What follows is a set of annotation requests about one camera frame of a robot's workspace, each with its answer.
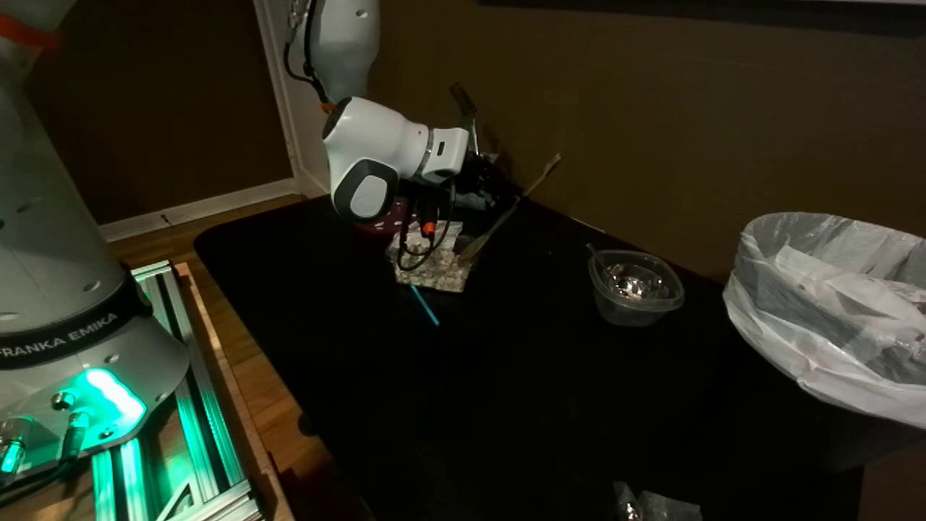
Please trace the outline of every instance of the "green light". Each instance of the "green light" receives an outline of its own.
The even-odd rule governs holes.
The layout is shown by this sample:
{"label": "green light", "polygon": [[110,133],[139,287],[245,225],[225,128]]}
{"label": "green light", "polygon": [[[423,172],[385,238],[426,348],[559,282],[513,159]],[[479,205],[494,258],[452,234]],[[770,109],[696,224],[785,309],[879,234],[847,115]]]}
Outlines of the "green light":
{"label": "green light", "polygon": [[24,444],[15,439],[3,449],[0,474],[18,474],[21,464],[24,464]]}
{"label": "green light", "polygon": [[122,384],[110,371],[87,371],[87,381],[106,399],[123,422],[139,422],[145,415],[141,399],[136,399],[126,384]]}

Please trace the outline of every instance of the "wall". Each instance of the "wall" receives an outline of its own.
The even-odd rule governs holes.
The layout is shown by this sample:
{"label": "wall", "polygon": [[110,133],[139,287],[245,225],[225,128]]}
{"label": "wall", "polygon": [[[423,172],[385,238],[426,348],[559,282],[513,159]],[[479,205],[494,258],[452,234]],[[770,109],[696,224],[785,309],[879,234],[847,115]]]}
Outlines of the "wall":
{"label": "wall", "polygon": [[388,4],[374,98],[455,114],[463,80],[536,193],[704,276],[761,211],[926,234],[926,38],[691,18]]}
{"label": "wall", "polygon": [[248,0],[81,0],[26,80],[106,224],[290,176]]}

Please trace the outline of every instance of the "metal object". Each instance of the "metal object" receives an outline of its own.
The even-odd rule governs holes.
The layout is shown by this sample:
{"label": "metal object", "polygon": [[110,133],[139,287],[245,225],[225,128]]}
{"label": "metal object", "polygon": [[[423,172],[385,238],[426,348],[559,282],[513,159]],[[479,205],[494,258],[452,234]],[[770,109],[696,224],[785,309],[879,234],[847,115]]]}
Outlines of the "metal object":
{"label": "metal object", "polygon": [[647,328],[685,300],[685,287],[660,258],[633,248],[592,248],[589,243],[588,253],[588,276],[604,322]]}
{"label": "metal object", "polygon": [[157,322],[190,348],[190,371],[139,438],[92,458],[94,519],[264,519],[170,264],[154,264],[132,276],[151,298]]}

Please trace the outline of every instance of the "white plastic bag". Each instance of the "white plastic bag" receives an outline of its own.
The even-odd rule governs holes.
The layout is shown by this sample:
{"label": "white plastic bag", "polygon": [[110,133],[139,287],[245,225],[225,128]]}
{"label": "white plastic bag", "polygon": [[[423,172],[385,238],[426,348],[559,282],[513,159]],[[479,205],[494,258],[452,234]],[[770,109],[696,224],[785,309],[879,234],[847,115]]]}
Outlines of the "white plastic bag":
{"label": "white plastic bag", "polygon": [[806,394],[926,429],[926,243],[831,215],[741,234],[727,313]]}

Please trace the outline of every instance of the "floor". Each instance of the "floor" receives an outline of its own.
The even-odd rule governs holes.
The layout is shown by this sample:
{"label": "floor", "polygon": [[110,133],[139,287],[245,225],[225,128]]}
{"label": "floor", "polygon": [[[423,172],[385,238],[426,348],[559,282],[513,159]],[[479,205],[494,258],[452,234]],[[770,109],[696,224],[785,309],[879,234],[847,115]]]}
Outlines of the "floor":
{"label": "floor", "polygon": [[[297,406],[285,384],[275,376],[271,364],[245,332],[232,305],[222,298],[216,283],[209,277],[206,266],[193,253],[199,231],[241,221],[248,215],[271,211],[301,196],[283,196],[244,211],[209,216],[199,224],[177,225],[168,231],[129,238],[113,243],[113,256],[126,264],[151,260],[183,260],[190,266],[206,306],[219,329],[219,342],[229,353],[241,390],[248,402],[252,419],[264,438],[270,458],[275,460],[290,504],[297,519],[307,521],[365,521],[371,519],[361,500],[343,486],[319,438],[297,432]],[[924,521],[926,519],[926,444],[895,452],[882,460],[869,464],[864,489],[860,504],[860,521]]]}

